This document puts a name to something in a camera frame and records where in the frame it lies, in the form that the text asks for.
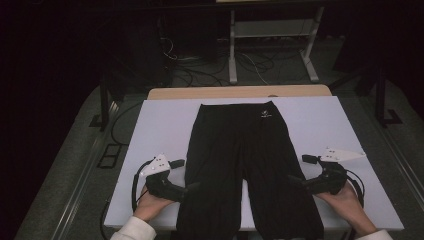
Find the black metal stand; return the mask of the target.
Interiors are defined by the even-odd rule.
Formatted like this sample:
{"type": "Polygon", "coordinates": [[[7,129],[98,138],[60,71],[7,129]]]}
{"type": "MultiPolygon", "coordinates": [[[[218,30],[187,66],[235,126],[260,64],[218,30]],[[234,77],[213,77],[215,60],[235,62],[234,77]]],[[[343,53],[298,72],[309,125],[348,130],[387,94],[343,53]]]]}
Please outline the black metal stand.
{"type": "Polygon", "coordinates": [[[99,81],[100,114],[95,115],[90,127],[99,127],[103,132],[109,123],[109,109],[112,102],[121,101],[125,95],[122,81],[113,73],[103,74],[99,81]]]}
{"type": "Polygon", "coordinates": [[[346,76],[336,80],[328,85],[331,91],[346,84],[347,82],[368,75],[371,79],[371,84],[368,91],[365,91],[365,83],[361,84],[361,91],[364,95],[368,95],[372,88],[375,88],[375,118],[378,123],[386,128],[389,124],[402,124],[401,118],[393,109],[385,108],[386,100],[386,77],[383,68],[376,63],[369,63],[357,70],[347,74],[346,76]]]}

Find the person's right hand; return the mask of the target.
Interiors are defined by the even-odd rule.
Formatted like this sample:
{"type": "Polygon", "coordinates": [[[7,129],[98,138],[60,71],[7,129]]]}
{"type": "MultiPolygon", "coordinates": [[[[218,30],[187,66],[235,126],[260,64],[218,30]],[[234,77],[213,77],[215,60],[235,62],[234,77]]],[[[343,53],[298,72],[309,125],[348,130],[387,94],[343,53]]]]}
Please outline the person's right hand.
{"type": "Polygon", "coordinates": [[[365,213],[350,183],[346,182],[336,195],[319,193],[316,194],[316,197],[331,206],[356,231],[359,237],[364,237],[377,231],[376,226],[365,213]]]}

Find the black pants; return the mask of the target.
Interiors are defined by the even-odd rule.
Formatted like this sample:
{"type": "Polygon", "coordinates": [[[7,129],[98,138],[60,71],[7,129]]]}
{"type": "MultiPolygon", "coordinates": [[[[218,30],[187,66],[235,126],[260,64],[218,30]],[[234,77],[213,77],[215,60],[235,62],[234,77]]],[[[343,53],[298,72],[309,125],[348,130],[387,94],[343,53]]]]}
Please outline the black pants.
{"type": "Polygon", "coordinates": [[[271,102],[202,105],[187,152],[185,183],[197,183],[179,207],[177,240],[232,240],[240,229],[242,184],[264,240],[321,240],[324,227],[285,120],[271,102]]]}

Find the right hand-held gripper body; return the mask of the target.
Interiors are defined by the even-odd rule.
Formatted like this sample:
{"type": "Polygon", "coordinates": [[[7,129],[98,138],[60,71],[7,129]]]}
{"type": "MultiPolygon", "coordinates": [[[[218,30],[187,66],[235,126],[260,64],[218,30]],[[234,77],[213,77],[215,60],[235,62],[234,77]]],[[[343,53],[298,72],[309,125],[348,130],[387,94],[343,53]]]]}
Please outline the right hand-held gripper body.
{"type": "Polygon", "coordinates": [[[319,194],[328,192],[336,195],[345,185],[350,181],[354,189],[360,195],[364,194],[365,187],[362,180],[356,175],[355,179],[349,176],[352,171],[347,170],[341,165],[343,161],[350,161],[364,157],[364,153],[352,152],[347,150],[340,150],[327,147],[324,153],[320,156],[313,156],[304,154],[302,161],[309,164],[319,164],[322,172],[315,178],[308,179],[310,184],[310,193],[319,194]]]}

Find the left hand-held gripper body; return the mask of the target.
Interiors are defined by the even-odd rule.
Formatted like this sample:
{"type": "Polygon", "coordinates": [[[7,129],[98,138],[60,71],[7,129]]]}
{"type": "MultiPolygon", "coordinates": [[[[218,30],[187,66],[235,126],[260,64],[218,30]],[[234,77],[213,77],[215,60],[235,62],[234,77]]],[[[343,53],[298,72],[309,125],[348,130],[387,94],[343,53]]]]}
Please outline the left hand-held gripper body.
{"type": "Polygon", "coordinates": [[[168,176],[173,169],[184,165],[183,159],[168,161],[163,154],[159,154],[144,163],[138,170],[138,175],[145,178],[145,186],[151,195],[182,202],[185,197],[185,188],[173,184],[168,176]]]}

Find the person's left hand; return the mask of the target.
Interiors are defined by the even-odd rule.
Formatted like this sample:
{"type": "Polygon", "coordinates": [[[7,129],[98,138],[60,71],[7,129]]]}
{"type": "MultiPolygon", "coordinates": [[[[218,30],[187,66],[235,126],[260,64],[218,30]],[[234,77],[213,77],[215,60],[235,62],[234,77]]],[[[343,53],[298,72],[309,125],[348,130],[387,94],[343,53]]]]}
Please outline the person's left hand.
{"type": "Polygon", "coordinates": [[[145,222],[149,222],[154,219],[164,208],[171,204],[173,204],[172,200],[151,195],[147,187],[144,186],[133,216],[145,222]]]}

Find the white foam board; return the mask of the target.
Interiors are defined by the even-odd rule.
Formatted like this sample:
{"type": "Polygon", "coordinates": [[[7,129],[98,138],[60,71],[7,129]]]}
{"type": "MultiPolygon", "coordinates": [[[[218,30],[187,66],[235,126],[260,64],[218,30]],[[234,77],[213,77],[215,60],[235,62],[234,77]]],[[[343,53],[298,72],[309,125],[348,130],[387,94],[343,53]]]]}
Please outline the white foam board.
{"type": "Polygon", "coordinates": [[[169,160],[184,159],[193,123],[201,105],[273,102],[283,116],[296,154],[321,156],[327,149],[359,155],[343,161],[365,185],[365,211],[381,229],[404,228],[373,167],[370,152],[362,148],[341,104],[335,96],[217,98],[146,100],[136,126],[111,199],[104,225],[115,229],[132,215],[133,176],[139,167],[159,154],[169,160]]]}

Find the white metal stand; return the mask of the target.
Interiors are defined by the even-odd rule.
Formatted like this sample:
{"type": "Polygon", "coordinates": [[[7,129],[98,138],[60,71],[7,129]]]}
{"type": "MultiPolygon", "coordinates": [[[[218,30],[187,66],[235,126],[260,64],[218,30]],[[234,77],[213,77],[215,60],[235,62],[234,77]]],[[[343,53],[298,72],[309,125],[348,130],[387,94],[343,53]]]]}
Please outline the white metal stand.
{"type": "Polygon", "coordinates": [[[315,71],[310,54],[319,30],[324,7],[318,7],[313,18],[290,19],[290,20],[263,20],[263,21],[236,21],[235,11],[230,15],[229,33],[229,57],[228,73],[229,81],[237,83],[237,67],[235,40],[237,38],[255,37],[296,37],[306,36],[308,42],[299,55],[303,61],[308,77],[312,83],[317,83],[319,77],[315,71]]]}

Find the black floor frame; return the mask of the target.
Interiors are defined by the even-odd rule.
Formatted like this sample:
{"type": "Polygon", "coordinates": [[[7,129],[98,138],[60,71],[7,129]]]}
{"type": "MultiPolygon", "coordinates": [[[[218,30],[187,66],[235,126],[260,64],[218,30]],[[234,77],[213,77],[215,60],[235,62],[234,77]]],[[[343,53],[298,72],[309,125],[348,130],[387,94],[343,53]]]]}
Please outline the black floor frame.
{"type": "Polygon", "coordinates": [[[113,169],[125,147],[127,147],[127,144],[108,144],[97,163],[97,168],[113,169]]]}

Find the wooden table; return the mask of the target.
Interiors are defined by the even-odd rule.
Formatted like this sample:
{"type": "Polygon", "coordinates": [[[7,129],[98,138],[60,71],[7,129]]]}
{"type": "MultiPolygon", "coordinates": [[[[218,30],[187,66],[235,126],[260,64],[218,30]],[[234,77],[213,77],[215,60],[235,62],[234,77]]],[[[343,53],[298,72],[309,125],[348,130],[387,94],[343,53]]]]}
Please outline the wooden table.
{"type": "Polygon", "coordinates": [[[261,98],[261,97],[303,97],[331,96],[330,89],[318,85],[269,85],[269,86],[225,86],[155,88],[148,100],[170,99],[212,99],[212,98],[261,98]]]}

